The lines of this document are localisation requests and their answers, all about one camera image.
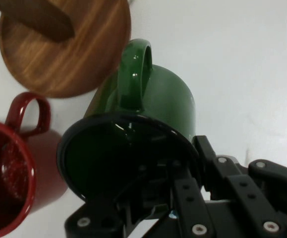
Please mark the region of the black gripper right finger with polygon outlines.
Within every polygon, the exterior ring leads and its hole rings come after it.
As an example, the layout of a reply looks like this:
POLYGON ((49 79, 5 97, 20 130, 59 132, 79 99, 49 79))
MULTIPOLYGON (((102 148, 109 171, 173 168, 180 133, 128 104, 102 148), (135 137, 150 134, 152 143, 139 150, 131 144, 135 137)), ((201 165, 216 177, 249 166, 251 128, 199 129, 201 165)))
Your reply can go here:
POLYGON ((258 159, 245 168, 232 157, 216 155, 204 135, 195 136, 192 144, 201 185, 226 208, 212 217, 238 222, 230 232, 220 224, 218 236, 287 238, 287 167, 258 159))

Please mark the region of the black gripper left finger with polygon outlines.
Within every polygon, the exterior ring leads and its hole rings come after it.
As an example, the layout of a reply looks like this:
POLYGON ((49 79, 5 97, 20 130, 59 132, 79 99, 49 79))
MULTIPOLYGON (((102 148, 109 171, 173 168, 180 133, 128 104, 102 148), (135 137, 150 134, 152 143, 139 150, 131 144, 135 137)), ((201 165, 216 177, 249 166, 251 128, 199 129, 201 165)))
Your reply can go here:
POLYGON ((216 230, 188 162, 139 170, 125 187, 87 199, 67 218, 68 238, 127 238, 144 220, 145 238, 214 238, 216 230))

